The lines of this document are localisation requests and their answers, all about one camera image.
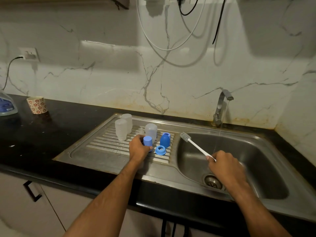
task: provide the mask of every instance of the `black granite countertop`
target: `black granite countertop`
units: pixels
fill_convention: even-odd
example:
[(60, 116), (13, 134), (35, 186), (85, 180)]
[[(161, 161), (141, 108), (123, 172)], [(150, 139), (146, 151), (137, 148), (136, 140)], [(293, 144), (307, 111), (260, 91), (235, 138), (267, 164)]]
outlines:
[[(207, 121), (46, 100), (48, 113), (33, 115), (25, 96), (11, 95), (19, 112), (0, 117), (0, 171), (88, 197), (98, 195), (115, 175), (52, 159), (114, 113), (209, 125)], [(316, 168), (273, 130), (225, 124), (263, 135), (316, 189)], [(129, 208), (220, 236), (248, 236), (235, 203), (135, 179)], [(293, 236), (316, 236), (316, 224), (273, 213)]]

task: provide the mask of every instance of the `ribbed drying area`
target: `ribbed drying area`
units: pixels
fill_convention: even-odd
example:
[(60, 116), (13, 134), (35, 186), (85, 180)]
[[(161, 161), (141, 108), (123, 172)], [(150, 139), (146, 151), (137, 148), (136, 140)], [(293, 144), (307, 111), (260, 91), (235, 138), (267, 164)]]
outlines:
[[(129, 155), (129, 142), (139, 133), (140, 128), (144, 126), (133, 126), (132, 132), (130, 134), (127, 134), (127, 139), (125, 141), (119, 141), (116, 134), (115, 134), (115, 124), (114, 122), (110, 123), (106, 129), (104, 134), (101, 134), (97, 136), (93, 141), (91, 141), (87, 147), (94, 148), (101, 151), (111, 151), (114, 153), (117, 153), (119, 155)], [(160, 137), (163, 134), (163, 130), (157, 131), (157, 139), (155, 140), (155, 143), (153, 144), (153, 150), (152, 152), (149, 152), (147, 155), (147, 158), (149, 158), (151, 161), (157, 161), (160, 163), (169, 163), (170, 160), (170, 152), (171, 147), (174, 139), (174, 133), (170, 133), (170, 146), (166, 149), (165, 155), (157, 155), (154, 151), (157, 146), (159, 146)]]

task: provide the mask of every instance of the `brush bristles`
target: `brush bristles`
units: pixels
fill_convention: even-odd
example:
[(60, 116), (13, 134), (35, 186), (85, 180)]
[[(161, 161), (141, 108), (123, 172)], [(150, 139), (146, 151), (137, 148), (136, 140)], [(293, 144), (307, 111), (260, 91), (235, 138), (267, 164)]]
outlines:
[(182, 133), (180, 134), (180, 137), (181, 137), (185, 142), (188, 142), (188, 139), (191, 139), (191, 137), (190, 137), (187, 133), (185, 133), (185, 132), (182, 132)]

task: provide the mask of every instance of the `ceramic cup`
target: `ceramic cup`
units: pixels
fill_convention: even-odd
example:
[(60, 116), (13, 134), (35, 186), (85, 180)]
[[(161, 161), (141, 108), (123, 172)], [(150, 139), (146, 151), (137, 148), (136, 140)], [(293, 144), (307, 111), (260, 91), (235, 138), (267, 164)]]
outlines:
[(33, 96), (26, 99), (33, 114), (43, 114), (48, 112), (45, 99), (42, 96)]

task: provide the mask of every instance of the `water stream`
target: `water stream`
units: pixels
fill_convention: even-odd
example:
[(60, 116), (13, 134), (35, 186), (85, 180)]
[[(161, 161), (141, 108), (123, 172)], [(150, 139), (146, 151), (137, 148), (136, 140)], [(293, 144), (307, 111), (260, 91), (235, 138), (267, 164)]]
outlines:
[(227, 109), (228, 109), (229, 102), (230, 102), (230, 100), (229, 100), (228, 103), (227, 103), (227, 106), (226, 106), (226, 109), (225, 109), (223, 118), (221, 119), (222, 123), (221, 123), (221, 126), (220, 126), (220, 128), (219, 128), (218, 136), (216, 137), (215, 147), (214, 147), (213, 153), (215, 153), (215, 151), (216, 151), (216, 147), (217, 147), (217, 144), (218, 144), (219, 135), (221, 134), (221, 130), (222, 130), (222, 126), (223, 126), (223, 122), (224, 122), (224, 119), (225, 119), (225, 116), (226, 116), (226, 112), (227, 112)]

